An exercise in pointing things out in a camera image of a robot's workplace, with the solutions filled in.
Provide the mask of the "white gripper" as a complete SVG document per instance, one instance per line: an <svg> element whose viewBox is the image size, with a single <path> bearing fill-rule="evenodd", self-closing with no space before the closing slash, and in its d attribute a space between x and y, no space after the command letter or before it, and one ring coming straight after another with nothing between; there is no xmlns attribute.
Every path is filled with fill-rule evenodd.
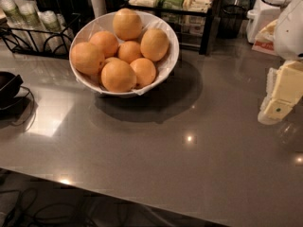
<svg viewBox="0 0 303 227"><path fill-rule="evenodd" d="M267 74L266 97L258 113L263 125L282 120L303 97L303 0L292 0L279 15L274 50L288 61Z"/></svg>

